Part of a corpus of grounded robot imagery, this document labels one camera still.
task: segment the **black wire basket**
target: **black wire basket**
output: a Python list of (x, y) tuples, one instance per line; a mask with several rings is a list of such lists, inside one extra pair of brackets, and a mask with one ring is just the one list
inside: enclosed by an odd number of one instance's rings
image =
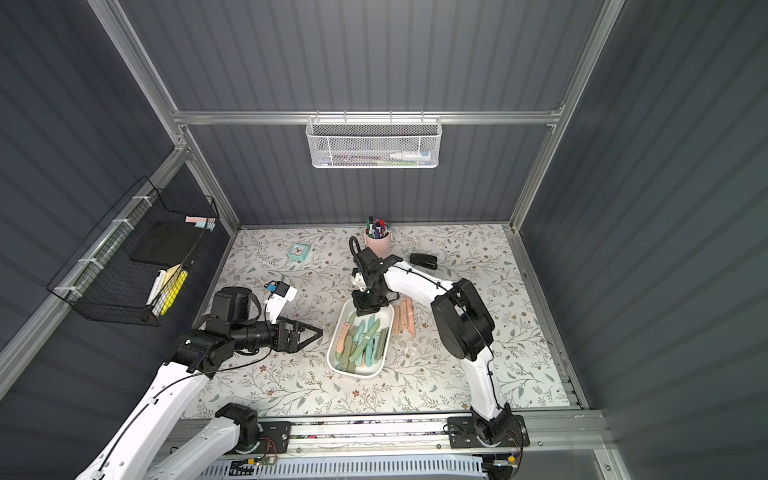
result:
[(70, 262), (74, 270), (48, 284), (86, 319), (159, 326), (219, 218), (214, 200), (201, 194), (152, 188), (136, 199), (87, 258)]

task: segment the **wire basket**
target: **wire basket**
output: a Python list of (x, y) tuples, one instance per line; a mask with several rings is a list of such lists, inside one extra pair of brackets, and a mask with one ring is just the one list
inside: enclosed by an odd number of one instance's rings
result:
[[(111, 234), (100, 246), (87, 258), (77, 260), (73, 273), (59, 283), (60, 272), (48, 284), (48, 291), (86, 319), (159, 326), (219, 217), (214, 200), (201, 194), (152, 188), (148, 195), (136, 199), (136, 207), (125, 218), (112, 221)], [(187, 223), (188, 216), (205, 220), (195, 228)], [(174, 252), (173, 257), (182, 259), (179, 267), (173, 272), (167, 270), (170, 277), (150, 298), (164, 267), (137, 261), (135, 255), (158, 226), (184, 229), (186, 245), (191, 247)]]
[(327, 124), (310, 118), (306, 139), (316, 168), (435, 168), (442, 124)]

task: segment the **small black device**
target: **small black device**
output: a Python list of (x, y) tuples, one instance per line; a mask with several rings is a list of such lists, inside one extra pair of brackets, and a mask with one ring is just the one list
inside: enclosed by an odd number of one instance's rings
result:
[(437, 270), (437, 257), (427, 253), (411, 253), (411, 265), (423, 266), (430, 270)]

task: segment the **white mesh basket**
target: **white mesh basket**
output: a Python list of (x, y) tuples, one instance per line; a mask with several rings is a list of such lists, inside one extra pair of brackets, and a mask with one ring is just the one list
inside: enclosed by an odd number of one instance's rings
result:
[(440, 120), (413, 124), (326, 124), (310, 118), (306, 139), (316, 168), (434, 168)]

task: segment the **gray corrugated wall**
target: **gray corrugated wall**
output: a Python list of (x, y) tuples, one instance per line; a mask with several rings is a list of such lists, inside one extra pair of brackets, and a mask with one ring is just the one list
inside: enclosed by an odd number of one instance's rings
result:
[[(202, 193), (186, 167), (167, 188)], [(161, 327), (61, 322), (0, 401), (0, 478), (69, 480), (95, 458), (191, 327), (229, 239), (214, 229)]]
[(2, 348), (173, 144), (84, 0), (0, 2), (0, 72)]
[(763, 478), (768, 3), (631, 2), (522, 236), (634, 478)]
[(191, 127), (244, 225), (508, 220), (547, 129), (446, 126), (437, 168), (329, 170), (304, 127)]
[(123, 2), (182, 110), (547, 110), (599, 0)]
[[(557, 108), (600, 0), (123, 2), (181, 110)], [(445, 127), (435, 170), (316, 170), (303, 127), (193, 126), (243, 224), (507, 220), (545, 126)]]
[[(173, 145), (85, 0), (0, 2), (0, 54), (2, 348)], [(183, 168), (169, 188), (197, 184)], [(62, 321), (0, 400), (0, 478), (74, 478), (93, 459), (191, 325), (227, 241), (214, 230), (161, 328)]]

